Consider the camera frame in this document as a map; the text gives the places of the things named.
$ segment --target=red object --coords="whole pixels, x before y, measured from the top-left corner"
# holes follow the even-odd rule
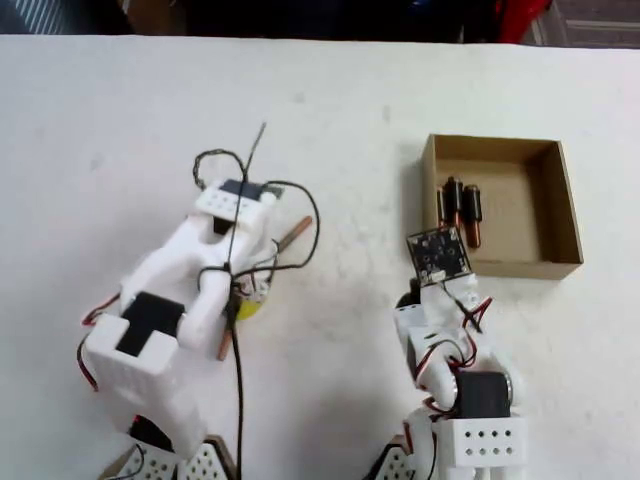
[[[500,0],[498,9],[506,5],[500,27],[500,43],[520,43],[529,25],[540,15],[552,0]]]

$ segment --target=black panel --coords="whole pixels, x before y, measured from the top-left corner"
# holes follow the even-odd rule
[[[239,195],[240,185],[242,185],[242,182],[229,179],[224,182],[224,184],[220,187],[220,190],[222,190],[223,192],[229,192],[235,195]],[[242,196],[244,198],[250,198],[251,200],[259,202],[260,195],[262,195],[262,185],[252,182],[246,182],[244,184],[244,187],[242,188]]]
[[[499,372],[458,372],[456,418],[510,417],[507,379]]]
[[[183,313],[184,305],[180,303],[140,292],[122,314],[122,318],[129,320],[129,328],[116,350],[137,357],[154,330],[175,337]]]

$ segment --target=white table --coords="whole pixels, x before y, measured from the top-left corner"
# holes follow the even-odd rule
[[[431,132],[562,140],[585,265],[482,279],[487,324],[528,380],[530,478],[637,476],[640,52],[3,37],[0,68],[3,478],[94,478],[129,445],[76,368],[79,317],[188,211],[194,155],[244,154],[263,119],[253,178],[308,186],[323,230],[240,327],[247,480],[361,478],[419,405],[390,308]],[[233,362],[211,370],[233,450]]]

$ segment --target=cardboard box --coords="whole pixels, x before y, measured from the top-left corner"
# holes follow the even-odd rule
[[[436,189],[449,176],[480,188],[474,272],[561,279],[583,263],[560,142],[430,135],[423,162],[425,229],[438,226]]]

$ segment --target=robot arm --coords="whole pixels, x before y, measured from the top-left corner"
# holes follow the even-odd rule
[[[238,185],[219,182],[200,195],[167,242],[123,280],[119,315],[102,315],[85,342],[117,428],[128,431],[144,417],[183,458],[206,434],[188,385],[186,350],[204,354],[220,343],[229,276],[272,256],[266,230],[277,196],[248,183],[240,197]],[[232,234],[230,271],[203,270],[225,266]],[[184,301],[177,285],[197,291],[195,298]]]
[[[408,239],[416,268],[411,293],[394,311],[407,366],[429,397],[405,421],[406,451],[414,480],[520,480],[526,462],[523,380],[482,333],[481,301],[456,228]],[[394,478],[387,458],[370,475]]]

